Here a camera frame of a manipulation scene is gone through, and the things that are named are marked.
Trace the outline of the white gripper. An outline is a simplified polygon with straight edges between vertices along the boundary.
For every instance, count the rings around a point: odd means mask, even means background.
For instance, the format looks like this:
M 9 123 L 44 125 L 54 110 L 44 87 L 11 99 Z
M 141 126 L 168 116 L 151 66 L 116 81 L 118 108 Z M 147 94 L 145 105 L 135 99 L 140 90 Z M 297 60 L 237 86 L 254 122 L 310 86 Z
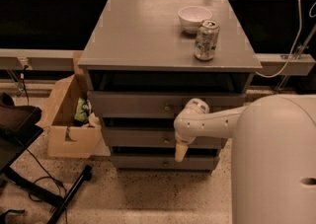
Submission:
M 178 142 L 176 144 L 175 161 L 182 162 L 188 151 L 188 145 L 191 145 L 196 140 L 196 137 L 189 136 L 187 134 L 182 133 L 181 131 L 176 131 L 175 138 Z

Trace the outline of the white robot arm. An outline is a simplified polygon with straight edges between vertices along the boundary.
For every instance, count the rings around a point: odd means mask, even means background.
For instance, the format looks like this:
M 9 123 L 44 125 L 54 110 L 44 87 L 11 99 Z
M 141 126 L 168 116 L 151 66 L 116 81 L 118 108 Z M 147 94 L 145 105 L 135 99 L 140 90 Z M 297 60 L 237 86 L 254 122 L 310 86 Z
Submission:
M 316 224 L 315 95 L 272 95 L 222 112 L 192 99 L 174 128 L 178 162 L 198 137 L 232 140 L 232 224 Z

